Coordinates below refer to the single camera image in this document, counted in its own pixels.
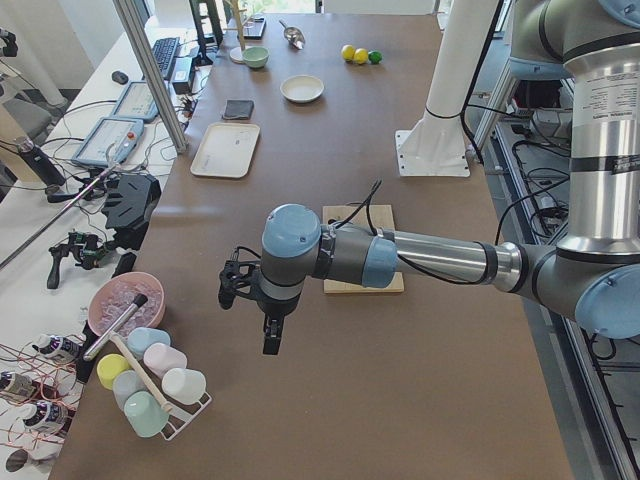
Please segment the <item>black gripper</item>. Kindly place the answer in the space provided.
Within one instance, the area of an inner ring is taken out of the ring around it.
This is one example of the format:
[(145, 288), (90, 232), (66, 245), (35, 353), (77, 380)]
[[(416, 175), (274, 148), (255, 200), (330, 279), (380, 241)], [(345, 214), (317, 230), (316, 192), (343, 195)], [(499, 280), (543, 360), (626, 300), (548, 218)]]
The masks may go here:
[(293, 311), (293, 300), (258, 300), (257, 305), (264, 313), (263, 353), (265, 355), (277, 355), (282, 340), (284, 319)]

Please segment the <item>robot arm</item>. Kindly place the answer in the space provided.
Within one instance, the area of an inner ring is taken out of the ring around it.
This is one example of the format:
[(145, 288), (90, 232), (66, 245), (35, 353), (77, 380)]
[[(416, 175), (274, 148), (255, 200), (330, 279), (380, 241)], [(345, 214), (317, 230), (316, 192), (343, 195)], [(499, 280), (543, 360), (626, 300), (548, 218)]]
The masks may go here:
[(639, 5), (521, 1), (512, 55), (574, 79), (570, 212), (551, 246), (492, 246), (408, 232), (324, 225), (310, 209), (273, 210), (258, 286), (264, 347), (276, 354), (307, 277), (385, 287), (400, 270), (491, 284), (612, 339), (639, 332)]

